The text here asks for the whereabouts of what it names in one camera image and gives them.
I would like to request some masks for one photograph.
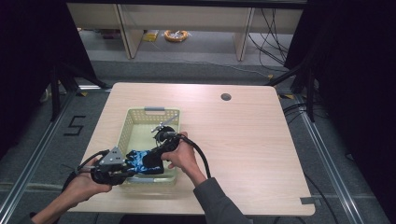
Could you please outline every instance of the person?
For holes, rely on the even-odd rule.
[[[233,201],[221,189],[215,177],[207,179],[195,159],[193,147],[180,140],[175,151],[162,154],[163,161],[170,161],[168,168],[180,168],[195,186],[193,193],[205,212],[207,224],[250,224]],[[66,190],[41,212],[33,217],[25,217],[20,224],[53,223],[68,209],[84,202],[94,194],[109,192],[111,186],[100,185],[92,181],[90,174],[78,175]]]

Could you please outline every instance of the person's left hand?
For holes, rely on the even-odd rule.
[[[93,165],[97,161],[96,158],[90,160],[87,163],[87,166]],[[70,206],[75,207],[78,203],[87,201],[93,195],[109,192],[111,191],[112,186],[105,184],[97,184],[95,183],[90,173],[82,173],[77,175],[64,190],[62,195],[65,196],[68,200],[70,200]]]

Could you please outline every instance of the wooden table top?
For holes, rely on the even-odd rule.
[[[221,99],[223,93],[231,100]],[[313,204],[290,131],[272,87],[117,83],[84,158],[113,148],[128,108],[177,107],[181,131],[205,153],[210,172],[245,215],[310,216]],[[203,173],[205,167],[196,154]],[[203,214],[188,177],[177,169],[174,186],[115,186],[70,211],[124,214]]]

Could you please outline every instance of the dark sleeve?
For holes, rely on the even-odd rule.
[[[35,213],[31,213],[31,214],[29,214],[29,215],[24,216],[23,219],[21,219],[21,220],[18,222],[18,224],[35,224],[35,223],[32,221],[32,219],[31,219],[33,216],[35,216]]]
[[[238,207],[228,198],[215,178],[209,178],[194,191],[205,211],[207,224],[250,224]]]

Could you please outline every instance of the plastic basket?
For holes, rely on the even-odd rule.
[[[118,147],[125,156],[132,149],[149,150],[156,147],[154,140],[155,127],[161,122],[169,120],[178,115],[166,126],[172,127],[176,132],[180,130],[180,110],[177,108],[165,107],[132,107],[128,109],[125,122],[121,129]],[[176,181],[176,168],[168,169],[169,161],[163,162],[164,173],[161,175],[134,175],[129,177],[122,184],[123,186],[132,184],[169,184],[173,185]]]

